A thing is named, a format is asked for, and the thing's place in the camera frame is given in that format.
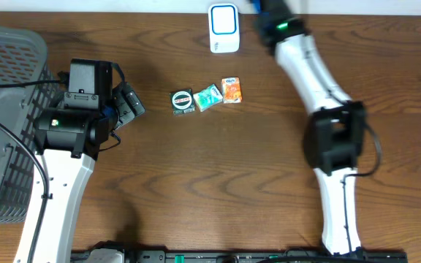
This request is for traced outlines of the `teal small tissue pack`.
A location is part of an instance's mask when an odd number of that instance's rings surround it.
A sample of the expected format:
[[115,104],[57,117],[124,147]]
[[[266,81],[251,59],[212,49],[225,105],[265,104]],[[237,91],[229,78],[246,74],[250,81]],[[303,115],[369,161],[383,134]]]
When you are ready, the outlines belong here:
[[209,107],[212,107],[223,101],[223,96],[215,84],[212,84],[204,90],[193,94],[193,98],[200,112],[203,112]]

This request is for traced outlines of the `orange small tissue pack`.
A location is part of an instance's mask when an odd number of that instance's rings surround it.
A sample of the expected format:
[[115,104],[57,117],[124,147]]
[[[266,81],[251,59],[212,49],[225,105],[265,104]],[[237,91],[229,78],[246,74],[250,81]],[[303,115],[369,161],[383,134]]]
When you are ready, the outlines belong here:
[[241,103],[243,100],[240,79],[238,77],[228,77],[221,80],[221,91],[223,103],[234,104]]

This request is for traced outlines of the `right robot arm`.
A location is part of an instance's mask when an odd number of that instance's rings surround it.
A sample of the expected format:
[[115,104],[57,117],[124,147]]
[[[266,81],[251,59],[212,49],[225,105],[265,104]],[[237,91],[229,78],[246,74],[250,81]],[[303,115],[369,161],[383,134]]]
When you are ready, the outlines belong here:
[[333,256],[355,254],[361,242],[354,176],[363,150],[365,108],[334,80],[313,35],[285,1],[254,0],[252,4],[263,45],[289,76],[308,114],[302,144],[321,192],[322,244]]

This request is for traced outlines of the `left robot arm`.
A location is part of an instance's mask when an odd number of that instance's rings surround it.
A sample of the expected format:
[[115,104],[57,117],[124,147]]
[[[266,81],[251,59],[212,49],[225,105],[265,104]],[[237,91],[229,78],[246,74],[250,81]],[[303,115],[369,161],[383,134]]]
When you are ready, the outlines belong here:
[[15,262],[69,262],[80,203],[104,143],[145,112],[117,63],[74,58],[67,89],[34,122],[34,178]]

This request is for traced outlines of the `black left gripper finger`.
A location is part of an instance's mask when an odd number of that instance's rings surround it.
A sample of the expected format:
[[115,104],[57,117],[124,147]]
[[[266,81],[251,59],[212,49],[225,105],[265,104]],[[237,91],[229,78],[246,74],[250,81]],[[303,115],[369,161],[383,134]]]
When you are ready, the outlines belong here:
[[140,101],[139,96],[129,83],[125,83],[121,95],[126,103],[126,115],[137,117],[145,113],[145,107]]
[[135,119],[136,115],[130,99],[131,96],[129,94],[119,93],[114,96],[113,102],[118,113],[118,122],[115,125],[115,129],[120,129]]

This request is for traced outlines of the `green round-logo box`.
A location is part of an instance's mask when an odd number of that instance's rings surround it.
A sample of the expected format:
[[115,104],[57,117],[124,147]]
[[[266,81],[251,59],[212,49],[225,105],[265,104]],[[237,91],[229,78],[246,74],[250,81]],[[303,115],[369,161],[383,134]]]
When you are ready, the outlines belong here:
[[174,115],[192,113],[196,110],[192,89],[190,88],[171,92],[170,101]]

